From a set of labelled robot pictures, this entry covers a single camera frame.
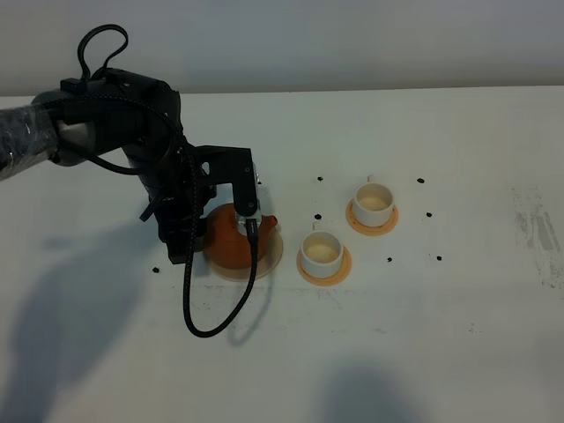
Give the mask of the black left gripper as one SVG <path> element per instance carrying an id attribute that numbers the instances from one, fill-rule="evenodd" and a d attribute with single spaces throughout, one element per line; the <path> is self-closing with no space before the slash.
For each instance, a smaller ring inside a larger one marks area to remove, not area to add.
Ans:
<path id="1" fill-rule="evenodd" d="M 215 186 L 204 184 L 208 173 L 203 164 L 219 151 L 219 147 L 210 145 L 195 149 L 198 207 L 193 205 L 192 174 L 182 152 L 170 155 L 161 167 L 139 176 L 149 196 L 149 205 L 141 219 L 153 216 L 157 220 L 158 236 L 166 244 L 168 258 L 173 264 L 186 262 L 193 221 L 197 223 L 194 250 L 203 249 L 205 218 L 202 214 L 204 207 L 217 196 Z"/>

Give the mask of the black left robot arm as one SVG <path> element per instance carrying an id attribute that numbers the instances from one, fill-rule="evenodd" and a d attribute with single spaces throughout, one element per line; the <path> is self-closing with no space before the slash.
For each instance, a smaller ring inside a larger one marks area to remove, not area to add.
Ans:
<path id="1" fill-rule="evenodd" d="M 87 81 L 69 78 L 24 107 L 1 112 L 1 177 L 43 161 L 73 167 L 89 161 L 139 178 L 170 261 L 185 263 L 201 250 L 205 203 L 198 149 L 181 122 L 180 94 L 169 84 L 118 69 L 97 70 Z"/>

